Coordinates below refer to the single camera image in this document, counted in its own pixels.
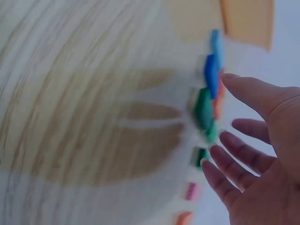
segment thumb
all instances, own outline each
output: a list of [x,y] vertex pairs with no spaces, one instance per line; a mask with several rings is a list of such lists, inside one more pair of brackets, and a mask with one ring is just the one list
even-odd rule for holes
[[278,106],[293,97],[286,88],[252,77],[224,74],[222,81],[233,96],[257,111],[266,122]]

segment finger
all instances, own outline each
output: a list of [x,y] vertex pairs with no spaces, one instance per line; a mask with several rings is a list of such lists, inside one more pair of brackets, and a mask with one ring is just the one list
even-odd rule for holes
[[230,210],[241,192],[211,162],[204,161],[202,169],[211,188],[214,189],[227,209]]
[[299,95],[299,91],[287,91],[252,77],[224,74],[226,88],[240,101],[257,111],[265,121],[286,100]]
[[241,167],[221,146],[215,145],[210,149],[210,155],[220,170],[241,190],[250,187],[256,176]]
[[259,139],[267,144],[271,144],[268,125],[264,121],[236,119],[232,122],[232,127],[243,134]]
[[258,174],[266,172],[276,160],[275,157],[252,148],[227,131],[220,134],[220,141],[234,157]]

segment palm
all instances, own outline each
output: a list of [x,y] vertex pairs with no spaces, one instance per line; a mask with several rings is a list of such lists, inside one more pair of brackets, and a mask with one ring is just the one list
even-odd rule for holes
[[232,205],[231,224],[286,224],[290,207],[287,181],[286,171],[276,160]]

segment orange marker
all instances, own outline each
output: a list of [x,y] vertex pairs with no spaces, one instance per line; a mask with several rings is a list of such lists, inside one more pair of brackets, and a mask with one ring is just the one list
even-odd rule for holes
[[184,212],[180,214],[177,220],[176,225],[190,225],[192,223],[193,213],[192,212]]
[[223,82],[222,82],[222,74],[224,73],[225,69],[222,69],[220,74],[220,87],[219,87],[219,92],[218,92],[218,96],[220,96],[221,98],[225,98],[225,93],[226,93],[226,87],[224,86]]
[[223,99],[218,96],[217,99],[213,101],[213,107],[214,107],[214,117],[216,120],[219,120],[222,115],[222,109],[223,109]]

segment blue marker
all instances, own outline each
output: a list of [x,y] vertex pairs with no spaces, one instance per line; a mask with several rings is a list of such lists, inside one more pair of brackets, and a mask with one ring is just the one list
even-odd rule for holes
[[210,47],[217,58],[217,69],[220,72],[224,68],[224,49],[220,30],[213,30],[211,33]]
[[217,57],[214,54],[207,56],[204,75],[207,86],[210,89],[211,98],[216,99],[219,90],[219,72]]

